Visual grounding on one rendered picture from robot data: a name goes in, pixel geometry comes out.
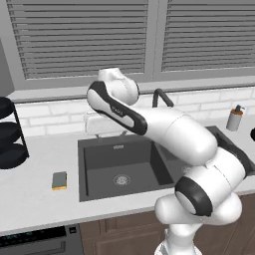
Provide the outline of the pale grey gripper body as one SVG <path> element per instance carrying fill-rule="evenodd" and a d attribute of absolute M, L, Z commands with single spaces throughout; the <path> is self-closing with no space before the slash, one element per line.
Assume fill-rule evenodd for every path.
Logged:
<path fill-rule="evenodd" d="M 89 135 L 122 134 L 126 129 L 108 117 L 89 113 L 86 115 L 86 133 Z"/>

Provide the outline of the grey and yellow sponge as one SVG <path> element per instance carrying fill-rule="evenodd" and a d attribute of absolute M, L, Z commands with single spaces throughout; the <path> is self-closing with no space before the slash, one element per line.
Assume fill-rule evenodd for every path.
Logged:
<path fill-rule="evenodd" d="M 52 179 L 52 189 L 66 189 L 67 188 L 67 173 L 65 171 L 62 172 L 54 172 Z"/>

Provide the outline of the grey dishwasher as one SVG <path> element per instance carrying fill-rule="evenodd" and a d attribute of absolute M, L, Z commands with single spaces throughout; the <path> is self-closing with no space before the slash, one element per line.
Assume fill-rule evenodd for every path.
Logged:
<path fill-rule="evenodd" d="M 84 255 L 78 224 L 0 237 L 0 255 Z"/>

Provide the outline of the grey soap dispenser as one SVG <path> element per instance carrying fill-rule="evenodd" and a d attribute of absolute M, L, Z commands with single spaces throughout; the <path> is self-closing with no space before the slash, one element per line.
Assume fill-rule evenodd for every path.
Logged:
<path fill-rule="evenodd" d="M 229 118 L 226 124 L 226 128 L 230 131 L 237 131 L 243 116 L 244 108 L 237 105 L 230 111 Z"/>

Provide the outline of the dark grey double sink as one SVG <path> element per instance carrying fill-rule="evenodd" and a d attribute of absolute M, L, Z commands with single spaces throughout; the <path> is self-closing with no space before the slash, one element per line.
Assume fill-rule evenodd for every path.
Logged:
<path fill-rule="evenodd" d="M 136 134 L 78 142 L 82 201 L 173 188 L 190 170 L 161 145 Z"/>

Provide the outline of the black round plate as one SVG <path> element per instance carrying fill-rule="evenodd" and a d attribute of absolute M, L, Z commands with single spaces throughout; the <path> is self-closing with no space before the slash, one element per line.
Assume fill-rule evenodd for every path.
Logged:
<path fill-rule="evenodd" d="M 10 169 L 19 166 L 27 159 L 24 145 L 13 143 L 7 147 L 0 147 L 0 169 Z"/>
<path fill-rule="evenodd" d="M 0 123 L 0 145 L 15 142 L 20 138 L 20 128 L 16 123 Z"/>
<path fill-rule="evenodd" d="M 13 113 L 13 103 L 10 99 L 0 97 L 0 120 L 9 117 Z"/>

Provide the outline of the brown cupboard door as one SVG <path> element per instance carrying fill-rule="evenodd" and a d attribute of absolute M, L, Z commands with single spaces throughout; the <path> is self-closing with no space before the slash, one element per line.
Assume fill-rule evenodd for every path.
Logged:
<path fill-rule="evenodd" d="M 154 255 L 165 228 L 153 211 L 80 224 L 85 255 Z"/>
<path fill-rule="evenodd" d="M 255 255 L 255 194 L 242 195 L 242 214 L 229 225 L 203 225 L 194 238 L 202 255 Z"/>

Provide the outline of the grey window blind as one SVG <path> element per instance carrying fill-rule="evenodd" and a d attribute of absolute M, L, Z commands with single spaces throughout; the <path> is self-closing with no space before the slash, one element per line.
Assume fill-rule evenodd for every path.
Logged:
<path fill-rule="evenodd" d="M 255 0 L 167 0 L 161 69 L 255 67 Z"/>
<path fill-rule="evenodd" d="M 24 77 L 144 71 L 148 0 L 5 0 Z"/>

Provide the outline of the black curved tap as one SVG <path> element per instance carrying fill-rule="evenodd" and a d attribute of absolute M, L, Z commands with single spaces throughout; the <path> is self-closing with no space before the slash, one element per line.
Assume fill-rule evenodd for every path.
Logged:
<path fill-rule="evenodd" d="M 156 108 L 158 105 L 158 98 L 161 98 L 168 107 L 172 108 L 174 106 L 173 101 L 167 96 L 167 94 L 162 89 L 156 89 L 153 92 L 152 98 L 152 106 L 154 108 Z"/>

